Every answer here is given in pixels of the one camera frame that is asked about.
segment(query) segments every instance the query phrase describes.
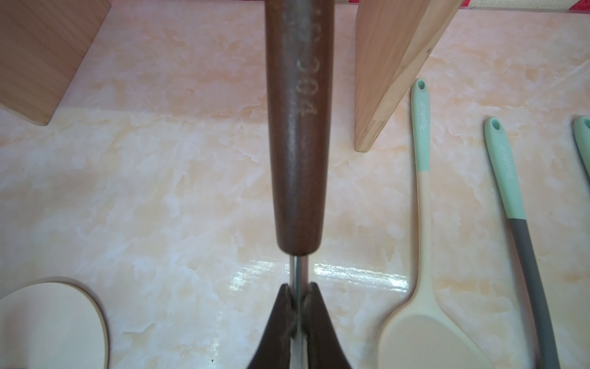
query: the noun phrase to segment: red fabric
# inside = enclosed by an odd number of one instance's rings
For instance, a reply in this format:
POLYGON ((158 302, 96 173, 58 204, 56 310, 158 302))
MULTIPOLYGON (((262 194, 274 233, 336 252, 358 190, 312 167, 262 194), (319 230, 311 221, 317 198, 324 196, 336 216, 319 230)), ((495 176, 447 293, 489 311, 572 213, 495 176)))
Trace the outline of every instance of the red fabric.
POLYGON ((590 12, 590 0, 580 0, 570 10, 581 10, 590 12))

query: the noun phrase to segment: wooden block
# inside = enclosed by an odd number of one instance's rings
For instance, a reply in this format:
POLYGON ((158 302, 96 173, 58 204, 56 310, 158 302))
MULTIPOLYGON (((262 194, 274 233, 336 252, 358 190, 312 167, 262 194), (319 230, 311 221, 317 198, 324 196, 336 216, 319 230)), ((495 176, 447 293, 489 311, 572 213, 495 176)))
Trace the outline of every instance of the wooden block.
POLYGON ((355 149, 368 151, 461 0, 364 0, 356 14, 355 149))
POLYGON ((0 105, 47 125, 109 9, 107 0, 0 1, 0 105))

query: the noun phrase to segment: metal shaft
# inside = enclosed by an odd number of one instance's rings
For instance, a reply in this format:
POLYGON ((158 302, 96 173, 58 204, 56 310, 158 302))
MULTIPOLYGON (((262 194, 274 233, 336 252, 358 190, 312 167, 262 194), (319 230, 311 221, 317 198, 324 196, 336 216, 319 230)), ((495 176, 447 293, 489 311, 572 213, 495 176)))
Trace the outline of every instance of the metal shaft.
POLYGON ((307 256, 289 258, 289 286, 295 300, 297 331, 291 339, 290 369, 307 368, 307 337, 302 329, 303 300, 309 285, 309 266, 307 256))

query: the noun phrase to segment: wooden handle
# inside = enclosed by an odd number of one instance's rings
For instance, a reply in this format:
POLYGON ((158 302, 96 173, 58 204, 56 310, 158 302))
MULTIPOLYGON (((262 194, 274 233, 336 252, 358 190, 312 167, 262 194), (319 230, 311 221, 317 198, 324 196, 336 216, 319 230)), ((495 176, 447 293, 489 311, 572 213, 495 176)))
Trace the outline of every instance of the wooden handle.
POLYGON ((274 220, 282 251, 320 247, 326 199, 334 3, 267 0, 266 69, 274 220))

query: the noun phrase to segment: silicone spatula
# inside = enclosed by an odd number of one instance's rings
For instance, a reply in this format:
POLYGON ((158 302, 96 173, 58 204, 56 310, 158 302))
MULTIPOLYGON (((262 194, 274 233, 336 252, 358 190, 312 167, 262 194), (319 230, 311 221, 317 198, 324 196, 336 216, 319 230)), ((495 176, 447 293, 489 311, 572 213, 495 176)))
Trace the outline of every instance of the silicone spatula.
POLYGON ((582 115, 573 121, 573 136, 586 166, 586 173, 590 175, 590 117, 582 115))
POLYGON ((410 300, 385 322, 378 367, 403 369, 492 368, 479 347, 441 310, 432 287, 430 239, 430 101, 422 79, 412 86, 412 126, 418 185, 419 263, 410 300))
POLYGON ((559 369, 559 358, 555 347, 553 326, 541 275, 535 259, 535 251, 530 240, 529 227, 526 223, 525 207, 520 195, 518 176, 512 158, 512 150, 506 131, 496 117, 490 117, 484 124, 487 152, 490 154, 496 182, 504 211, 508 217, 514 244, 520 260, 520 267, 525 276, 526 289, 529 293, 533 311, 533 320, 537 330, 541 369, 559 369))

